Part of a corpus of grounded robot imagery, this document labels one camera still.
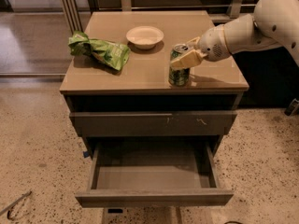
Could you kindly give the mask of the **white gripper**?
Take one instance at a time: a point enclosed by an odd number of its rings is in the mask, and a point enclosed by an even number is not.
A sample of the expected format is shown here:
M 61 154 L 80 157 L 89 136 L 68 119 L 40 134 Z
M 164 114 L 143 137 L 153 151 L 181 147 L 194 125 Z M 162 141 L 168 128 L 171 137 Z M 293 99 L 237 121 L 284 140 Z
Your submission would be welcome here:
M 210 62 L 217 62 L 231 56 L 227 48 L 224 25 L 218 25 L 207 30 L 201 38 L 199 36 L 189 40 L 187 45 L 199 47 L 192 49 L 181 56 L 173 59 L 170 66 L 173 69 L 187 69 L 200 65 L 206 59 Z

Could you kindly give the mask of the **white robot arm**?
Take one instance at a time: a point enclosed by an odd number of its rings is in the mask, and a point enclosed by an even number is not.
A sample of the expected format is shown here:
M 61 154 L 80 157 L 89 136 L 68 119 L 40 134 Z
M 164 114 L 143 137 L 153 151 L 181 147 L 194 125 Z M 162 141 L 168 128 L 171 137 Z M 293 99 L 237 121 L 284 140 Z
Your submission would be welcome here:
M 187 51 L 170 62 L 175 70 L 277 47 L 285 48 L 299 65 L 299 0 L 259 0 L 253 13 L 215 26 L 185 45 Z

